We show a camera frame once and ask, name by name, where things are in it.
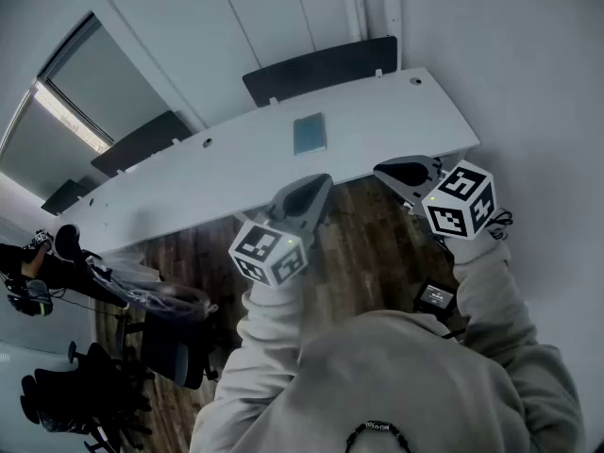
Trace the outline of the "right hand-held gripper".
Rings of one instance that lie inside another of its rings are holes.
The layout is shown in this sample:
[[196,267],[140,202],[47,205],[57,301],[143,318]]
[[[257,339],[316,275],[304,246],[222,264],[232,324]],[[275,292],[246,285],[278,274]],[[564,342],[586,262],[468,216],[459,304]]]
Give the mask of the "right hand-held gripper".
[[431,157],[400,157],[373,173],[436,235],[473,240],[496,211],[492,174],[465,159],[447,170]]

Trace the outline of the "teal notebook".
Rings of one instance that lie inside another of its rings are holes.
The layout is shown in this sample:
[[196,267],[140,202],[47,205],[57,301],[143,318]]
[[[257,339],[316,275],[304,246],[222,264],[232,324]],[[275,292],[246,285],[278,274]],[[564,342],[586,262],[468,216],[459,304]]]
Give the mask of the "teal notebook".
[[294,155],[300,156],[327,149],[325,120],[322,112],[294,121]]

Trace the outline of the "person's left forearm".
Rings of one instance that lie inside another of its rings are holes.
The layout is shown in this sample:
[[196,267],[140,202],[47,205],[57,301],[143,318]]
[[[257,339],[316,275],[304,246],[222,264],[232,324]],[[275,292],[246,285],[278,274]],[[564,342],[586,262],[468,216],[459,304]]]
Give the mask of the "person's left forearm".
[[243,294],[241,345],[226,361],[213,407],[263,408],[290,384],[301,350],[303,284],[301,277],[277,289],[256,283]]

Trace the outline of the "person's right forearm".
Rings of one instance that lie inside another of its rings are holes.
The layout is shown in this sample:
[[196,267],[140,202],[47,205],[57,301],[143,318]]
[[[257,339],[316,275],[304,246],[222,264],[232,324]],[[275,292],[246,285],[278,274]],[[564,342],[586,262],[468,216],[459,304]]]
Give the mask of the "person's right forearm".
[[529,358],[558,360],[559,351],[539,344],[537,329],[510,270],[508,247],[483,231],[472,241],[445,240],[459,282],[458,308],[466,320],[466,344],[507,367]]

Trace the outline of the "black device with screen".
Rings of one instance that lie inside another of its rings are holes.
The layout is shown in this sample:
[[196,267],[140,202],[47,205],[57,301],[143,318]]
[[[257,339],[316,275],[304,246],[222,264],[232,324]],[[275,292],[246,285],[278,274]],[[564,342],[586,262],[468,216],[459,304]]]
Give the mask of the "black device with screen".
[[427,278],[413,300],[413,311],[431,314],[445,323],[456,307],[456,290]]

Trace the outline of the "dark desk divider panel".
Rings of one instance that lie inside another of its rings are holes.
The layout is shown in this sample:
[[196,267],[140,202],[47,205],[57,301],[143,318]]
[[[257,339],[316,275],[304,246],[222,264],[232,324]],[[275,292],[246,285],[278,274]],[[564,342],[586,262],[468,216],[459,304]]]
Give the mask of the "dark desk divider panel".
[[170,147],[173,140],[182,142],[193,134],[171,110],[137,128],[105,153],[91,161],[92,167],[109,177]]
[[88,176],[79,181],[67,179],[43,204],[42,209],[53,215],[60,215],[69,209],[80,198],[85,197],[97,187]]
[[243,76],[257,107],[397,70],[397,39],[387,36],[330,47]]

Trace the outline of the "plastic-wrapped office chair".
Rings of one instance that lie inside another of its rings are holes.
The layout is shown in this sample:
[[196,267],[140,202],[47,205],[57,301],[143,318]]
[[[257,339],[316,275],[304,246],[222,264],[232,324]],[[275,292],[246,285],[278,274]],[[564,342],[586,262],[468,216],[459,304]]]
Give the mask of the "plastic-wrapped office chair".
[[156,268],[143,264],[143,253],[90,253],[87,272],[105,290],[135,308],[174,322],[202,322],[219,310],[207,293],[167,281]]

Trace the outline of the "black office chair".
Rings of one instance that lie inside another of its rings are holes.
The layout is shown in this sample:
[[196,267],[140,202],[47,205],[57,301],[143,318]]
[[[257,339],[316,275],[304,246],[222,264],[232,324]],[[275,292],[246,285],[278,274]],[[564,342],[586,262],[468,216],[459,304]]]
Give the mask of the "black office chair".
[[123,453],[124,445],[142,451],[143,444],[133,435],[152,434],[139,414],[152,411],[143,385],[155,374],[137,362],[112,358],[98,343],[84,354],[71,343],[68,360],[76,368],[38,368],[23,377],[20,402],[25,417],[50,433],[86,437],[89,453]]
[[204,378],[217,381],[210,366],[215,341],[210,321],[174,321],[147,312],[143,320],[141,359],[175,385],[198,389]]

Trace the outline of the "person's beige hoodie torso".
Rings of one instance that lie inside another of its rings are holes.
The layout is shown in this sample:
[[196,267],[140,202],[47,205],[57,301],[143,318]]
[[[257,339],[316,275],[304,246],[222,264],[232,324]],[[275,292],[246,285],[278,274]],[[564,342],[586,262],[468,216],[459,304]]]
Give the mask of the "person's beige hoodie torso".
[[191,453],[583,450],[561,358],[505,367],[402,313],[364,314],[301,348],[296,375],[263,408],[211,403]]

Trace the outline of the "grey roller blind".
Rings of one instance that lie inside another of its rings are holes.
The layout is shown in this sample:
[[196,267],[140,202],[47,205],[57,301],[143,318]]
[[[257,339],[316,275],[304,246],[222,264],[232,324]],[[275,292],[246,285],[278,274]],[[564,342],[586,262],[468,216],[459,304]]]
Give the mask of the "grey roller blind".
[[170,109],[93,14],[46,79],[115,143]]
[[97,153],[33,99],[0,153],[0,172],[47,200],[67,180],[94,189],[109,178],[92,166]]

